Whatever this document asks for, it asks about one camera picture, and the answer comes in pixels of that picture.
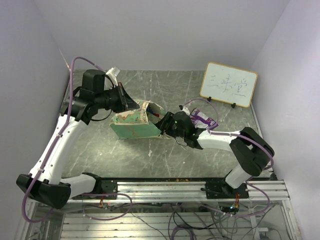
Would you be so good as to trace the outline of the green printed paper bag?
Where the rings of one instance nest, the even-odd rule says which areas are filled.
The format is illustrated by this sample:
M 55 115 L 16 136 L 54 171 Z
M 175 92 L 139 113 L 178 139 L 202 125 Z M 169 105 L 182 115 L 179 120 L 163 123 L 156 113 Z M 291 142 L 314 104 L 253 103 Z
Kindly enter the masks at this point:
M 111 129 L 120 139 L 162 138 L 154 123 L 166 114 L 164 108 L 150 100 L 137 99 L 135 102 L 139 109 L 115 114 L 110 120 Z

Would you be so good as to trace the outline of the purple Fox's candy packet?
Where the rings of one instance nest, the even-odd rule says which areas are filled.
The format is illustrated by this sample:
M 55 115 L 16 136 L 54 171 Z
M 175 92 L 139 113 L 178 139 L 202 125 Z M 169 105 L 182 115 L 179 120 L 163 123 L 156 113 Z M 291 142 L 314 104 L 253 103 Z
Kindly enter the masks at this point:
M 218 126 L 218 123 L 215 120 L 213 120 L 211 117 L 204 114 L 198 108 L 194 108 L 190 112 L 189 116 L 190 116 L 191 122 L 196 128 L 213 130 Z

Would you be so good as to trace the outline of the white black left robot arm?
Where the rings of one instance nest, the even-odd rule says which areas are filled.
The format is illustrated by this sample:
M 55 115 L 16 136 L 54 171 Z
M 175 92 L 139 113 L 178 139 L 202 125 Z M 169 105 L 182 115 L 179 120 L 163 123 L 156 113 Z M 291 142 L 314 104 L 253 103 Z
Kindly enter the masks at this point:
M 107 72 L 88 69 L 83 73 L 81 86 L 62 105 L 54 133 L 40 159 L 28 174 L 20 174 L 16 180 L 30 199 L 61 209 L 70 198 L 86 194 L 96 199 L 101 195 L 100 176 L 84 172 L 63 178 L 62 173 L 74 144 L 99 110 L 118 114 L 140 107 L 117 81 L 119 72 L 112 67 Z

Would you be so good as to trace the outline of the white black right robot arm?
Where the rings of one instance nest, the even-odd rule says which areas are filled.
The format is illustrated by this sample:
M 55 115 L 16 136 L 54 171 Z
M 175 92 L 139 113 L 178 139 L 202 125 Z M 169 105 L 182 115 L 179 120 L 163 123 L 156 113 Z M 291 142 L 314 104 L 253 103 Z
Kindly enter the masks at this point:
M 220 190 L 214 192 L 221 193 L 226 198 L 233 197 L 245 181 L 258 177 L 274 162 L 273 148 L 251 127 L 232 132 L 212 131 L 196 127 L 183 111 L 167 112 L 155 126 L 162 134 L 182 138 L 190 148 L 217 149 L 233 153 L 237 166 L 224 177 Z

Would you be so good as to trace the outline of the aluminium mounting rail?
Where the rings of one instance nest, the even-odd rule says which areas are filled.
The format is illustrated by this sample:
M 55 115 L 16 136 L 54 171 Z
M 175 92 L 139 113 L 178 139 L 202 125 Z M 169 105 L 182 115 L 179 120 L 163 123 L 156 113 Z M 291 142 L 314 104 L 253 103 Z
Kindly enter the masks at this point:
M 161 181 L 125 182 L 109 180 L 104 185 L 102 196 L 78 195 L 69 203 L 173 203 L 173 202 L 234 202 L 238 195 L 241 202 L 286 201 L 290 199 L 283 181 L 250 181 L 242 184 L 235 193 L 228 196 L 218 191 L 218 182 L 211 181 Z

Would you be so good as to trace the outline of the small whiteboard yellow frame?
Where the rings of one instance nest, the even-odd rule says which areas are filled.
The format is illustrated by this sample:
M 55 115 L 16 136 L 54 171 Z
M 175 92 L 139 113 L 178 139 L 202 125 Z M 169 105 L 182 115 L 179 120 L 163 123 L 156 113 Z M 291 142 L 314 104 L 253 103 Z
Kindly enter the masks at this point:
M 200 96 L 242 108 L 250 107 L 258 74 L 220 63 L 206 66 Z

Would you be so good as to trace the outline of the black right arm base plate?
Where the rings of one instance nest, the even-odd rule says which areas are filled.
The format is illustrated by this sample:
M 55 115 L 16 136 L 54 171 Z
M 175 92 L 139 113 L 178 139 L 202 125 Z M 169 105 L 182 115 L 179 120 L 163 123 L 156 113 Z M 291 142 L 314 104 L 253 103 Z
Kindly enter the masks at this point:
M 247 185 L 242 183 L 238 188 L 233 189 L 222 178 L 213 178 L 205 182 L 204 187 L 200 188 L 205 192 L 207 199 L 248 199 L 249 192 Z

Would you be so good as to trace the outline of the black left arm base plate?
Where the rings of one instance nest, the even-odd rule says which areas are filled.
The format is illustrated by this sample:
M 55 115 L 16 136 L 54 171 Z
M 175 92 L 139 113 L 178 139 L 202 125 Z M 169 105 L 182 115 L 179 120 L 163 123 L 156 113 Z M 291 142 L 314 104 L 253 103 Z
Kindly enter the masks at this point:
M 118 192 L 118 185 L 114 180 L 102 179 L 98 183 L 93 191 L 88 193 L 83 193 L 80 195 L 82 198 L 88 199 L 106 199 L 106 200 L 115 200 L 117 196 L 115 195 Z

